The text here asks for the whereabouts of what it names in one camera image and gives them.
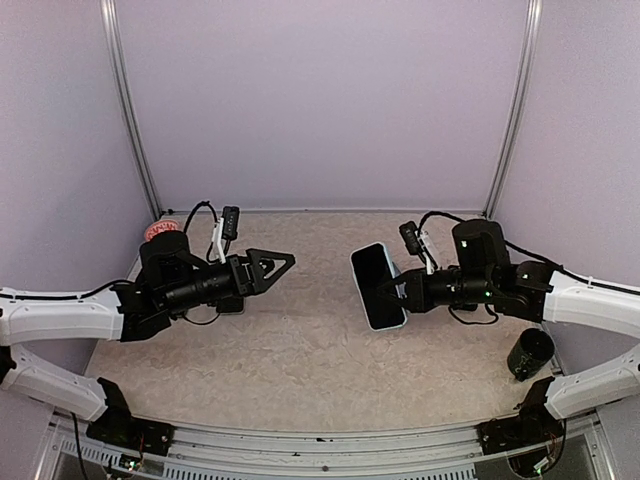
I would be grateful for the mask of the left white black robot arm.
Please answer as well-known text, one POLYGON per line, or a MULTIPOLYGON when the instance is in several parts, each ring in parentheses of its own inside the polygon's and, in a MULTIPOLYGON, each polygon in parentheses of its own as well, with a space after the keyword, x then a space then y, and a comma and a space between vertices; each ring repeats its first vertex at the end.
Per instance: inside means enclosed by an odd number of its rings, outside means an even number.
POLYGON ((88 378, 26 349, 28 342, 102 339, 138 342, 169 328, 189 310, 267 292, 295 264, 293 255, 249 249, 208 263, 187 235, 166 231, 141 245, 141 270, 86 293, 1 292, 1 387, 87 421, 89 438, 165 456, 175 428, 134 416, 119 386, 88 378))

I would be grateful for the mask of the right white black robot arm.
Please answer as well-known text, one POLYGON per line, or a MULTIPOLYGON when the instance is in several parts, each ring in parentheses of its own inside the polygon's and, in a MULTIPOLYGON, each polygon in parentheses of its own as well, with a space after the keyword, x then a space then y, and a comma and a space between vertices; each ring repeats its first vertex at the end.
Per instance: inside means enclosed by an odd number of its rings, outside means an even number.
MULTIPOLYGON (((501 226, 458 220, 452 229, 458 263, 425 265, 380 284, 378 295, 411 313, 437 306, 487 304, 534 323, 570 323, 630 337, 639 335, 639 290, 578 276, 534 253, 514 264, 501 226)), ((566 432, 564 420, 639 392, 639 350, 577 374, 536 381, 516 415, 478 424, 484 454, 536 445, 566 432)))

